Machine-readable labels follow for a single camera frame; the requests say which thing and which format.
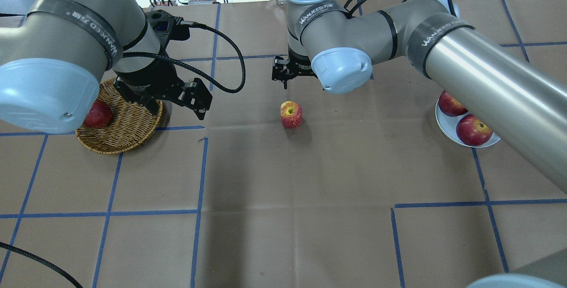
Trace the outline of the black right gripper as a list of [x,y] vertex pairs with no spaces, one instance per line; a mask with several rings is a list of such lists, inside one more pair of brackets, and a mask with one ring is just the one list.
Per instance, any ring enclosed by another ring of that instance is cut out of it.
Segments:
[[272,64],[272,80],[282,81],[284,90],[287,90],[287,80],[292,80],[299,76],[314,77],[317,75],[311,68],[308,56],[289,55],[288,63],[285,66],[285,59],[282,56],[275,56]]

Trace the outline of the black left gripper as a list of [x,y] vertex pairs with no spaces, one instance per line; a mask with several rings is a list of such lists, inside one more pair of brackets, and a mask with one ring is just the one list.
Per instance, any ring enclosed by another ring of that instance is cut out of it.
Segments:
[[142,57],[149,64],[139,70],[114,69],[118,92],[125,101],[140,104],[152,116],[162,113],[160,100],[165,100],[191,109],[200,121],[204,120],[213,99],[211,92],[200,78],[184,83],[178,77],[172,60],[165,60],[168,57],[165,53],[159,58]]

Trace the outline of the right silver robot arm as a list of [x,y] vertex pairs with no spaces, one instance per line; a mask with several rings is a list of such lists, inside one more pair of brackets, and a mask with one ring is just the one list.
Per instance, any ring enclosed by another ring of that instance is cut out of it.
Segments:
[[289,60],[345,94],[399,56],[439,84],[559,189],[567,181],[566,85],[458,18],[452,0],[407,0],[352,17],[337,0],[285,0]]

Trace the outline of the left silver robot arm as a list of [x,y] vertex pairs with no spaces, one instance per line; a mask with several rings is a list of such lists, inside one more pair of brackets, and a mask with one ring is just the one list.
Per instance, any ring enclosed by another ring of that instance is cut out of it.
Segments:
[[23,24],[1,29],[1,120],[47,134],[79,128],[112,70],[127,102],[157,113],[158,100],[210,108],[202,78],[184,82],[166,54],[194,22],[144,12],[136,0],[36,0]]

